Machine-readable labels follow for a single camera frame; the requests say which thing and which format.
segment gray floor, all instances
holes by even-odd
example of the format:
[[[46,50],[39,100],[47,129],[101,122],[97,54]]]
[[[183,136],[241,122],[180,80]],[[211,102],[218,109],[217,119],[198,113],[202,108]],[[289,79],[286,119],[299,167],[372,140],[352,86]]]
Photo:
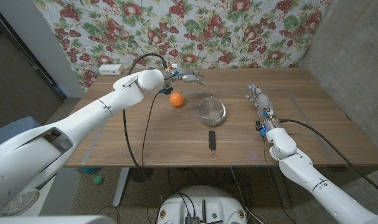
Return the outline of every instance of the gray floor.
[[[332,0],[301,67],[310,72],[378,148],[378,0]],[[366,173],[378,185],[378,170]],[[378,214],[378,191],[365,180],[353,172],[325,176]],[[331,217],[314,200],[295,205],[302,223],[316,223],[316,220],[332,223]]]
[[[54,122],[67,116],[79,99],[67,98],[62,106],[54,113],[48,122]],[[368,208],[370,211],[378,214],[378,191],[374,189],[365,180],[359,178],[359,175],[351,169],[345,172],[331,172],[328,168],[318,168],[320,172],[344,189],[350,196],[354,197],[359,203]],[[378,169],[361,167],[361,170],[378,184]],[[155,184],[159,187],[163,196],[171,193],[167,179],[168,169],[155,169],[152,176]],[[222,178],[229,176],[229,169],[201,169],[196,168],[191,171],[170,170],[171,182],[175,189],[181,189],[194,184],[214,185]],[[275,188],[271,185],[268,170],[262,167],[254,168],[237,168],[238,174],[245,174],[252,181],[252,190],[255,201],[251,207],[252,212],[258,215],[264,223],[290,223],[290,220],[283,213],[280,207],[280,201]],[[101,208],[111,205],[116,183],[118,181],[119,169],[102,169],[95,175],[82,175],[79,188],[70,211],[71,215],[89,215],[97,214]],[[95,185],[93,178],[96,175],[102,175],[104,182],[101,185]],[[289,195],[293,208],[286,211],[297,223],[335,223],[333,218],[312,198],[312,196],[290,181],[286,181]],[[232,194],[239,201],[240,196],[237,187],[234,184],[218,185],[221,189]],[[148,192],[148,201],[146,201],[146,192]],[[149,182],[134,183],[128,182],[125,196],[121,205],[117,208],[121,218],[121,223],[147,223],[146,206],[149,207],[150,220],[154,220],[158,206],[159,197],[154,187]],[[99,214],[108,215],[115,212],[113,208],[107,207],[100,211]]]

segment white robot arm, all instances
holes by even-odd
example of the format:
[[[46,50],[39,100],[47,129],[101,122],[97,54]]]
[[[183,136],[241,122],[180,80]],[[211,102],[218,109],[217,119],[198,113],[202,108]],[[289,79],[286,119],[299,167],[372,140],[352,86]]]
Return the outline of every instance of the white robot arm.
[[[204,78],[205,75],[201,72],[191,70],[189,68],[179,68],[175,69],[176,67],[169,67],[164,72],[164,87],[160,91],[160,93],[170,94],[173,90],[172,82],[182,80],[184,83],[198,83],[200,85],[206,85],[206,83],[201,79]]]
[[[269,153],[279,162],[281,172],[310,192],[338,223],[378,223],[376,214],[365,209],[313,167],[312,160],[280,127],[267,95],[254,84],[249,86],[249,91],[251,96],[246,97],[255,105],[262,121],[257,123],[257,130],[273,144]]]
[[[114,83],[114,91],[58,122],[21,133],[0,145],[0,212],[24,188],[49,180],[79,144],[114,114],[139,103],[141,90],[160,90],[164,76],[145,70]],[[45,134],[51,133],[49,140]]]

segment floral fabric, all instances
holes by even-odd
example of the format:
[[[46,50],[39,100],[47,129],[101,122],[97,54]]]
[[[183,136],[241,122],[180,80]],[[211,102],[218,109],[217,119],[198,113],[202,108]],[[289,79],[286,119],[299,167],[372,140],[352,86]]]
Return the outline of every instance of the floral fabric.
[[[329,0],[33,0],[82,86],[146,53],[182,68],[296,67]],[[147,57],[137,68],[161,68]]]

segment orange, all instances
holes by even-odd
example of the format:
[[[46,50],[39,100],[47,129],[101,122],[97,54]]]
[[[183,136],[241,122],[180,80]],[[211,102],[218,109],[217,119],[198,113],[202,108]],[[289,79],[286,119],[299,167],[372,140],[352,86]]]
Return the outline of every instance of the orange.
[[[173,106],[181,106],[183,103],[183,96],[180,93],[173,93],[169,100]]]

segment black cable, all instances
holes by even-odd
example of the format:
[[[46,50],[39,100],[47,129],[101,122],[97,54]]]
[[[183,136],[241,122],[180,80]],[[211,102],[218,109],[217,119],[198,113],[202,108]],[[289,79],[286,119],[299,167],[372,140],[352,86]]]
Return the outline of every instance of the black cable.
[[[214,168],[215,169],[215,177],[216,177],[216,179],[218,179],[218,168]]]
[[[207,172],[207,168],[203,167],[202,170],[206,173],[206,175],[207,175],[207,177],[208,177],[209,179],[211,179],[211,180],[212,180],[213,182],[215,182],[215,183],[218,182],[215,178],[213,178],[211,175],[208,174],[208,172]]]
[[[286,214],[286,216],[291,220],[291,222],[293,222],[295,224],[295,221],[289,216],[289,214],[287,213],[287,211],[283,207],[281,209]]]
[[[166,61],[165,61],[165,59],[163,58],[163,56],[161,56],[161,55],[159,55],[159,54],[155,54],[155,53],[149,53],[149,54],[144,54],[144,55],[138,57],[138,59],[137,59],[135,62],[133,62],[132,67],[131,67],[131,69],[129,70],[129,72],[128,72],[127,75],[131,75],[131,72],[132,72],[133,68],[135,67],[135,65],[136,65],[140,60],[142,60],[143,58],[148,57],[148,56],[156,56],[156,57],[159,57],[159,58],[163,61],[163,66],[164,66],[164,68],[165,68],[165,69],[168,68],[168,66],[166,65]]]
[[[104,206],[103,208],[101,208],[101,209],[97,212],[96,215],[98,215],[103,209],[108,208],[108,207],[110,207],[110,208],[114,208],[114,209],[115,209],[115,212],[111,212],[111,213],[109,213],[107,216],[110,216],[110,215],[112,215],[112,214],[115,214],[115,215],[116,215],[116,223],[117,223],[117,224],[120,224],[120,212],[118,211],[118,209],[116,209],[116,207],[114,207],[114,206],[112,206],[112,205]]]
[[[130,70],[129,70],[127,76],[128,76],[128,75],[131,75],[132,70],[133,70],[133,68],[135,67],[135,65],[136,65],[141,59],[143,59],[143,58],[145,58],[145,57],[147,57],[147,56],[157,56],[157,57],[159,57],[159,58],[163,61],[164,68],[167,69],[167,65],[166,65],[165,59],[164,59],[161,55],[154,54],[154,53],[144,54],[144,55],[138,57],[138,59],[137,59],[135,62],[133,62],[132,67],[130,68]],[[138,170],[139,170],[139,171],[140,171],[140,172],[141,172],[141,173],[142,173],[142,174],[143,174],[148,180],[150,180],[151,183],[154,185],[154,188],[156,189],[158,195],[161,197],[161,204],[160,204],[160,208],[161,208],[161,206],[162,206],[162,204],[163,204],[163,196],[162,196],[161,193],[159,192],[159,190],[158,190],[158,188],[157,188],[157,185],[154,183],[154,181],[153,181],[152,179],[150,179],[150,178],[144,173],[144,171],[142,170],[142,168],[143,168],[143,149],[144,149],[144,140],[143,140],[143,149],[142,149],[142,167],[140,167],[139,164],[137,163],[137,161],[136,161],[136,159],[135,159],[133,153],[132,153],[132,148],[131,148],[131,145],[130,145],[130,143],[129,143],[128,130],[127,130],[127,128],[126,128],[126,113],[125,113],[125,110],[122,111],[122,118],[123,118],[123,124],[124,124],[124,132],[125,132],[126,145],[128,146],[129,154],[130,154],[130,156],[131,156],[131,158],[132,158],[132,161],[133,161],[133,163],[135,164],[136,168],[137,168],[137,169],[138,169]],[[147,211],[147,218],[148,218],[148,220],[149,220],[149,222],[150,222],[150,219],[149,219],[149,216],[148,216],[148,207],[146,207],[146,211]],[[157,212],[157,214],[156,214],[156,218],[155,218],[154,223],[157,222],[157,216],[158,216],[158,212]]]
[[[144,142],[146,140],[147,129],[149,127],[151,110],[153,109],[154,101],[156,100],[156,97],[158,96],[158,94],[159,94],[159,92],[154,96],[153,102],[151,103],[149,118],[147,119],[146,131],[144,132],[143,147],[141,148],[141,166],[142,167],[144,166],[144,162],[143,162],[143,157],[144,157]]]
[[[326,141],[327,144],[329,144],[332,149],[334,149],[334,151],[336,151],[336,153],[341,156],[342,159],[345,160],[345,162],[347,162],[358,174],[360,174],[363,178],[365,178],[368,183],[370,183],[371,185],[373,185],[373,187],[375,187],[377,190],[378,190],[378,185],[376,183],[374,183],[371,179],[369,179],[366,175],[364,175],[360,170],[358,170],[356,168],[356,166],[354,164],[352,164],[351,161],[349,161],[349,159],[347,159],[330,141],[328,141],[328,139],[326,137],[324,137],[321,133],[319,133],[317,130],[315,130],[314,128],[312,128],[311,126],[307,125],[307,124],[304,124],[300,121],[295,121],[295,120],[292,120],[292,119],[281,119],[280,120],[280,123],[285,123],[285,122],[293,122],[293,123],[297,123],[297,124],[300,124],[304,127],[307,127],[309,128],[310,130],[312,130],[314,133],[316,133],[318,136],[320,136],[323,140]]]
[[[265,137],[263,137],[263,158],[265,158],[266,167],[268,168],[268,174],[269,174],[270,183],[272,184],[272,186],[276,187],[276,189],[277,189],[277,186],[275,186],[275,184],[273,183],[272,176],[270,175],[270,167],[269,167],[269,164],[268,164],[268,160],[266,159],[266,144],[265,144]],[[296,224],[296,223],[294,222],[294,220],[288,215],[288,213],[287,213],[286,210],[283,208],[283,206],[281,206],[281,204],[280,204],[280,208],[283,210],[283,212],[286,214],[286,216],[291,220],[291,222],[293,222],[294,224]]]
[[[148,205],[148,195],[147,195],[148,191],[147,191],[147,184],[146,184],[146,182],[144,182],[144,187],[146,188],[146,213],[147,213],[147,220],[149,220],[149,223],[152,224],[151,220],[150,220],[150,217],[149,217],[149,205]],[[157,223],[157,216],[158,216],[158,211],[156,212],[156,219],[154,221],[154,224]]]
[[[190,169],[190,171],[192,172],[192,174],[194,175],[194,177],[201,183],[201,184],[206,184],[207,182],[200,179],[200,177],[192,170]],[[214,187],[221,187],[221,185],[226,185],[226,184],[233,184],[233,185],[236,185],[236,182],[235,180],[233,179],[233,177],[230,175],[228,176],[229,173],[226,173],[225,169],[224,169],[224,176],[222,178],[222,180],[220,182],[211,182],[211,183],[207,183],[208,185],[212,185]],[[243,189],[243,191],[249,191],[250,192],[250,198],[248,199],[247,197],[244,197],[244,200],[245,200],[245,204],[248,205],[249,207],[252,207],[253,205],[253,202],[255,201],[255,194],[253,192],[253,189],[252,189],[252,181],[250,179],[250,177],[248,177],[247,175],[245,174],[239,174],[239,177],[243,178],[243,176],[249,180],[249,182],[246,182],[246,181],[242,181],[242,180],[239,180],[237,179],[237,182],[240,184],[240,187]]]
[[[181,194],[179,191],[177,191],[177,193],[181,196],[181,198],[182,198],[182,200],[183,200],[183,202],[184,202],[184,205],[186,206],[187,214],[188,214],[188,215],[191,215],[190,212],[189,212],[189,207],[187,206],[186,201],[183,199],[182,194]]]
[[[244,200],[244,195],[243,195],[243,192],[241,191],[241,187],[240,187],[239,183],[237,182],[236,176],[234,175],[233,167],[231,167],[230,169],[231,169],[231,171],[232,171],[232,175],[233,175],[234,181],[235,181],[236,184],[237,184],[237,188],[239,189],[241,199],[243,200],[243,206],[244,206],[244,209],[246,209],[246,210],[248,211],[248,213],[251,214],[251,216],[254,217],[254,219],[256,219],[259,223],[263,224],[261,218],[259,218],[258,216],[254,215],[254,214],[251,212],[251,210],[246,206],[246,204],[245,204],[245,200]]]
[[[169,185],[171,186],[172,193],[175,193],[174,187],[172,186],[171,178],[169,178],[169,170],[170,170],[170,167],[168,167],[168,171],[167,171]]]
[[[187,198],[190,200],[191,205],[193,206],[193,217],[196,217],[196,209],[194,208],[193,201],[189,198],[189,196],[187,196],[187,195],[185,195],[185,194],[182,194],[182,193],[174,193],[174,194],[179,194],[179,195],[181,195],[181,197],[182,197],[182,195],[183,195],[183,196],[187,197]]]
[[[168,168],[168,171],[167,171],[167,173],[168,173],[168,182],[169,182],[169,185],[171,186],[172,194],[179,194],[179,195],[181,196],[181,198],[182,198],[182,200],[183,200],[183,202],[184,202],[184,205],[186,206],[187,213],[190,214],[190,213],[189,213],[189,207],[187,206],[186,201],[183,199],[182,195],[186,196],[186,197],[190,200],[191,205],[193,206],[193,215],[194,215],[194,217],[195,217],[195,216],[196,216],[196,209],[194,208],[193,201],[192,201],[187,195],[182,194],[182,193],[180,193],[179,191],[177,191],[177,193],[175,193],[175,191],[174,191],[174,187],[172,186],[171,179],[169,178],[169,170],[170,170],[170,168]]]
[[[229,175],[229,172],[226,172],[225,167],[223,167],[222,169],[223,169],[223,171],[224,171],[225,176],[226,176],[226,175]]]

